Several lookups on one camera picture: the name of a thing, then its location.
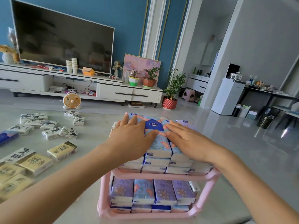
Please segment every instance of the green plant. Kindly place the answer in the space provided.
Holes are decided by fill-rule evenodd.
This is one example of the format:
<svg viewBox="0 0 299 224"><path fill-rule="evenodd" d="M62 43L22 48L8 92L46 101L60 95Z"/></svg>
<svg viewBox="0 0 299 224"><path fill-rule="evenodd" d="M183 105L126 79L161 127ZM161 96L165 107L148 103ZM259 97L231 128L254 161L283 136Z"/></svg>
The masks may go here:
<svg viewBox="0 0 299 224"><path fill-rule="evenodd" d="M145 79L147 80L154 80L154 78L157 78L158 76L156 75L156 73L159 70L163 70L163 68L160 67L153 67L152 69L148 70L148 69L144 69L147 73L148 73L148 77L146 77Z"/></svg>
<svg viewBox="0 0 299 224"><path fill-rule="evenodd" d="M172 69L168 75L168 86L164 91L166 92L166 98L173 100L178 94L180 87L185 83L185 73L181 74L178 69Z"/></svg>
<svg viewBox="0 0 299 224"><path fill-rule="evenodd" d="M132 78L139 79L138 77L136 77L136 75L138 74L138 71L135 71L134 68L133 68L133 70L132 70L131 72L132 72L132 73L131 73L130 76L131 76Z"/></svg>

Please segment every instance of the tv screen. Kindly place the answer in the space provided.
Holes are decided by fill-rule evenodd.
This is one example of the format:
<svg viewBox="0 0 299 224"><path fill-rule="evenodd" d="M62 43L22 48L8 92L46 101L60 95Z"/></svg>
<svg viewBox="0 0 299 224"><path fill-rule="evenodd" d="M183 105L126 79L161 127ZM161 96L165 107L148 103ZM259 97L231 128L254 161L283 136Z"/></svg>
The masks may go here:
<svg viewBox="0 0 299 224"><path fill-rule="evenodd" d="M20 58L110 74L114 28L36 5L11 0Z"/></svg>

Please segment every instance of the small fan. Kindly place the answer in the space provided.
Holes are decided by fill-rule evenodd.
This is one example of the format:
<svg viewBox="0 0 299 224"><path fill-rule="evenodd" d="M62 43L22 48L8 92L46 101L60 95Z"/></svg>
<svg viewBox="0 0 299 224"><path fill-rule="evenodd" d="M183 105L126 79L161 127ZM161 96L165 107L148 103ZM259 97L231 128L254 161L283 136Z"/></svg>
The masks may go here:
<svg viewBox="0 0 299 224"><path fill-rule="evenodd" d="M81 98L77 95L77 93L74 90L71 90L68 92L64 98L63 98L63 103L64 109L70 109L70 108L75 108L75 109L80 109L81 106Z"/></svg>

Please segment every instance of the pink organizer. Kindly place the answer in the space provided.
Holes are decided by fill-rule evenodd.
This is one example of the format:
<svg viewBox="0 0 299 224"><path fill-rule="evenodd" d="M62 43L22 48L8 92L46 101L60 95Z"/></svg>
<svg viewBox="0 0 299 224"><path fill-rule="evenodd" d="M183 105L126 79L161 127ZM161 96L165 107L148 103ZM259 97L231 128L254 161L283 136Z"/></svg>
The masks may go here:
<svg viewBox="0 0 299 224"><path fill-rule="evenodd" d="M185 213L140 213L140 214L118 214L110 209L109 199L109 182L111 173L105 174L101 178L100 198L97 204L97 210L100 217L108 217L111 219L157 219L157 218L189 218L203 209L203 205L207 197L217 182L220 172L212 169L205 176L190 176L178 174L149 174L149 173L124 173L118 168L112 170L115 177L120 179L163 179L163 180L185 180L185 181L206 181L199 199L194 203L193 207Z"/></svg>

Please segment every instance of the hand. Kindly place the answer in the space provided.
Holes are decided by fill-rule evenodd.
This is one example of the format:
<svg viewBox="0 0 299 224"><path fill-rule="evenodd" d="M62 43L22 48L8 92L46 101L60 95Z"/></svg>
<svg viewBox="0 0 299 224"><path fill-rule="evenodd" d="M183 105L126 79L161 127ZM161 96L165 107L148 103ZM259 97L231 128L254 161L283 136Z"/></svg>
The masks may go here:
<svg viewBox="0 0 299 224"><path fill-rule="evenodd" d="M111 151L111 155L117 156L121 164L142 157L150 148L159 131L151 131L144 135L145 121L137 123L137 116L129 120L126 114L122 121L118 121L110 137L103 144Z"/></svg>
<svg viewBox="0 0 299 224"><path fill-rule="evenodd" d="M226 150L201 133L177 122L170 121L166 127L171 130L166 132L167 138L191 159L215 164Z"/></svg>

